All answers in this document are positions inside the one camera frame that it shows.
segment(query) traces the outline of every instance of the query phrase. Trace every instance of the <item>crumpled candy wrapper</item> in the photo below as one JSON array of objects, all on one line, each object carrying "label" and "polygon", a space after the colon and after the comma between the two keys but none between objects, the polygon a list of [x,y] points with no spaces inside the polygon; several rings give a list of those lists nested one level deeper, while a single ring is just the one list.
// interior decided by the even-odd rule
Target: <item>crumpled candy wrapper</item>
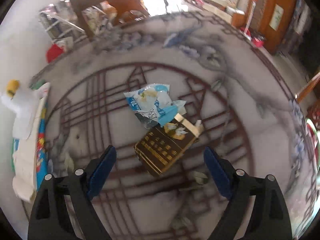
[{"label": "crumpled candy wrapper", "polygon": [[133,111],[163,126],[177,113],[181,115],[186,113],[184,108],[186,101],[172,101],[169,90],[169,85],[150,84],[139,90],[124,92],[124,96]]}]

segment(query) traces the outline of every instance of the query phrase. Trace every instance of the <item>silver bolt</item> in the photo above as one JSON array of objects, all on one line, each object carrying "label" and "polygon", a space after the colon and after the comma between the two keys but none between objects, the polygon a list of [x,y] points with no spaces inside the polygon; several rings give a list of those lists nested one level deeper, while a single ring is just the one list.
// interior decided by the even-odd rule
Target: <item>silver bolt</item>
[{"label": "silver bolt", "polygon": [[83,173],[84,173],[83,169],[78,169],[78,170],[75,171],[75,174],[76,174],[77,176],[80,176],[80,175],[82,175]]},{"label": "silver bolt", "polygon": [[239,176],[243,176],[244,175],[244,171],[241,169],[236,170],[236,174]]},{"label": "silver bolt", "polygon": [[49,179],[51,179],[51,178],[52,178],[52,175],[51,175],[51,174],[47,174],[47,175],[44,176],[44,179],[45,179],[45,180],[49,180]]},{"label": "silver bolt", "polygon": [[270,181],[274,181],[276,178],[275,178],[275,176],[273,176],[273,175],[268,175],[267,176],[267,178],[268,178],[268,180],[270,180]]}]

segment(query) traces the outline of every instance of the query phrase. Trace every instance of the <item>brown door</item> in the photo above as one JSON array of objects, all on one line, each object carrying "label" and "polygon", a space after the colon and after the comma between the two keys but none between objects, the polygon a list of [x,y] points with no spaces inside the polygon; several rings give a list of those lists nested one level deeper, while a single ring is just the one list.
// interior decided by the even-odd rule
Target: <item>brown door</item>
[{"label": "brown door", "polygon": [[[276,4],[284,11],[277,30],[274,30],[269,24]],[[264,47],[270,54],[275,54],[278,45],[281,43],[290,24],[295,5],[296,0],[267,0],[259,31],[267,39]]]}]

